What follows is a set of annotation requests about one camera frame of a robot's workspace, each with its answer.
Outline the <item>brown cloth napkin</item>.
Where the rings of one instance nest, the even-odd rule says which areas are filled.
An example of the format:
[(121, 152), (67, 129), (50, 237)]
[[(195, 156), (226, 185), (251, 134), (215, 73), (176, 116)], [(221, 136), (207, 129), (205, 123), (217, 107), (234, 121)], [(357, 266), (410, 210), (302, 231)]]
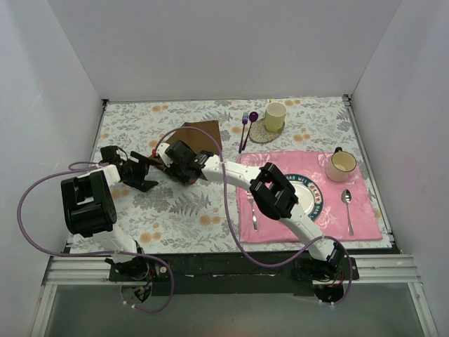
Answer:
[(153, 146), (149, 158), (152, 166), (164, 172), (165, 167), (156, 165), (152, 155), (161, 143), (168, 143), (170, 147), (166, 154), (175, 163), (187, 164), (203, 178), (198, 164), (194, 163), (197, 156), (218, 155), (222, 150), (220, 129), (217, 121), (185, 122), (180, 127), (168, 132)]

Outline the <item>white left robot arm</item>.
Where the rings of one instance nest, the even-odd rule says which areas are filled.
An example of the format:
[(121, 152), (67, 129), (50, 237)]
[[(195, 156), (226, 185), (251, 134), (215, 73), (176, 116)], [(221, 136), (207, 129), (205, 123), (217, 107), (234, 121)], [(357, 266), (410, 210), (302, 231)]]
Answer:
[(119, 274), (135, 281), (147, 278), (149, 263), (143, 248), (117, 224), (117, 212), (110, 187), (123, 183), (147, 192), (158, 183), (146, 180), (152, 160), (132, 151), (122, 159), (116, 145), (100, 149), (99, 167), (60, 184), (65, 222), (71, 234), (91, 238), (111, 253), (105, 262)]

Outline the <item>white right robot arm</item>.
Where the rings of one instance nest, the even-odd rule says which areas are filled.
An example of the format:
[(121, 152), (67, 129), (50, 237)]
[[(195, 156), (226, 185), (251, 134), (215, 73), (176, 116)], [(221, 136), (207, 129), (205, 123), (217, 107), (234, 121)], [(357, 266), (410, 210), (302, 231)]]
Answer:
[(352, 263), (347, 250), (337, 239), (325, 236), (310, 219), (299, 202), (295, 188), (275, 164), (267, 162), (262, 167), (245, 166), (225, 161), (221, 152), (213, 154), (202, 151), (197, 154), (180, 140), (171, 145), (159, 143), (153, 154), (162, 160), (166, 173), (181, 183), (186, 183), (192, 178), (222, 182), (225, 213), (229, 213), (228, 185), (249, 192), (258, 209), (266, 217), (280, 221), (304, 244), (303, 249), (283, 262), (262, 263), (244, 250), (230, 225), (229, 230), (236, 245), (252, 263), (263, 268), (278, 268), (294, 261), (307, 251), (311, 256), (312, 265), (317, 267), (322, 277), (335, 278), (343, 270), (342, 261), (346, 260), (349, 268), (348, 278), (352, 278)]

